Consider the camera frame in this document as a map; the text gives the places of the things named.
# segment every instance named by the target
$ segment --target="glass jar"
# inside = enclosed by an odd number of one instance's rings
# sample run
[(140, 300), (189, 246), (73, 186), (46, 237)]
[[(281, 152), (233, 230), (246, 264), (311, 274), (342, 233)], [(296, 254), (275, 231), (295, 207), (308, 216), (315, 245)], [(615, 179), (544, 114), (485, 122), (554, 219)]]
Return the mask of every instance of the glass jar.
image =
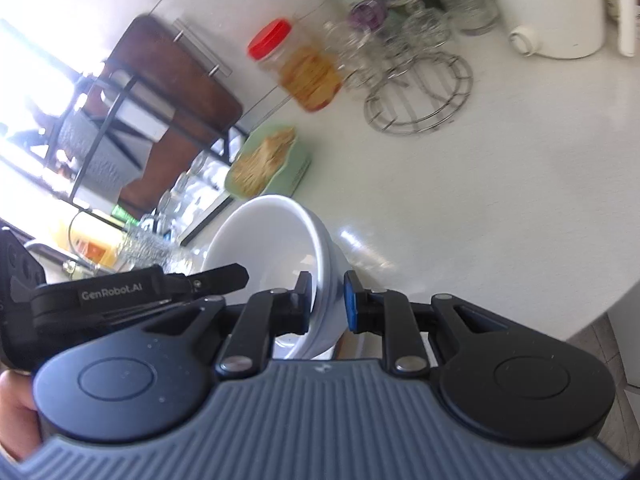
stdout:
[(249, 56), (307, 112), (327, 106), (342, 87), (332, 60), (288, 20), (273, 20), (252, 39)]

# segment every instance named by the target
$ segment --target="white appliance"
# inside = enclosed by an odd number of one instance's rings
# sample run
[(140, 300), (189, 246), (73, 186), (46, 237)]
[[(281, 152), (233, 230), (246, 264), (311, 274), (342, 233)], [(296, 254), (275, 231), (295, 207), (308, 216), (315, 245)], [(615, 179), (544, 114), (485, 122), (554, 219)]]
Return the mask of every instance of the white appliance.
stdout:
[[(618, 49), (635, 53), (636, 0), (617, 0)], [(596, 52), (605, 41), (604, 0), (496, 0), (511, 45), (524, 56), (575, 59)]]

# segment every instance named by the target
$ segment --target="human hand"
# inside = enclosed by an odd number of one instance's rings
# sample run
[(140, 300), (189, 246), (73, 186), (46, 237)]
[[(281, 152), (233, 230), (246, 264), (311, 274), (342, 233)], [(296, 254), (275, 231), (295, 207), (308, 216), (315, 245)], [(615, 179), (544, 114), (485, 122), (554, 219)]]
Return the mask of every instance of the human hand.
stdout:
[(24, 460), (41, 444), (31, 377), (7, 370), (0, 375), (0, 444)]

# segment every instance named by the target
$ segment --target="metal wire rack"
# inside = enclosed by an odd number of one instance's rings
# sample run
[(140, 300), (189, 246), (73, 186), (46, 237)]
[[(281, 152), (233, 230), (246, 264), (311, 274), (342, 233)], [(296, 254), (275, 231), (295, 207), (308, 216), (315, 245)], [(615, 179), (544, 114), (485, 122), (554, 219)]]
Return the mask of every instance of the metal wire rack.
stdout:
[(435, 130), (465, 104), (473, 73), (460, 56), (443, 50), (414, 56), (401, 75), (375, 85), (364, 104), (367, 122), (393, 135)]

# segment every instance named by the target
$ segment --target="white countertop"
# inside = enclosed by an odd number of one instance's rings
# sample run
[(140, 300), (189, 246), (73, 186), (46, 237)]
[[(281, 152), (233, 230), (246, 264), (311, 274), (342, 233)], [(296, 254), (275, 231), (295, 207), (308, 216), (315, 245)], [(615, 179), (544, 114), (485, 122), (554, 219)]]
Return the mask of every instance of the white countertop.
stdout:
[[(439, 131), (394, 137), (362, 96), (287, 102), (313, 160), (294, 199), (361, 273), (414, 301), (451, 292), (558, 338), (640, 278), (640, 58), (522, 58), (501, 30), (453, 47), (471, 98)], [(200, 234), (205, 247), (231, 206)]]

